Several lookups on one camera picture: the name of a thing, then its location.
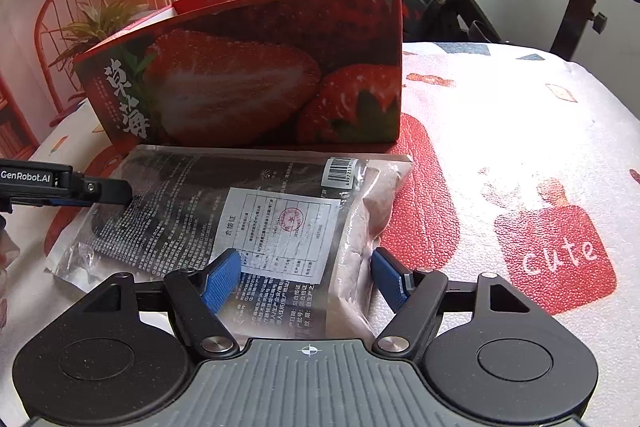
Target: red stamp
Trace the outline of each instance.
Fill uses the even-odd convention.
[[[302,212],[298,210],[295,206],[290,206],[289,208],[285,208],[278,218],[278,224],[281,229],[286,232],[293,232],[294,230],[299,229],[302,224],[305,222],[305,216],[302,215]]]

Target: gray ribbed plate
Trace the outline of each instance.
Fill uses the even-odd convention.
[[[45,427],[37,421],[36,427]],[[413,366],[360,341],[253,341],[204,363],[175,402],[134,427],[472,427],[424,387]],[[575,421],[562,427],[578,427]]]

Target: red cardboard box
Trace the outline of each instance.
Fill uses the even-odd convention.
[[[74,61],[114,146],[393,142],[401,0],[179,0]]]

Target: metal screw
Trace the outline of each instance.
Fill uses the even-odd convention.
[[[409,341],[403,337],[383,337],[378,341],[378,347],[390,353],[400,353],[409,349]]]
[[[220,337],[219,335],[216,335],[215,337],[207,337],[200,345],[202,346],[202,349],[209,351],[210,353],[224,353],[234,347],[232,340],[226,337]]]

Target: transparent plastic bag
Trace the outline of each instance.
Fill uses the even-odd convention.
[[[218,317],[241,344],[370,342],[369,257],[410,169],[401,155],[139,146],[113,174],[132,185],[132,203],[92,206],[50,266],[89,291],[117,271],[148,281],[200,269],[234,247],[243,273]]]

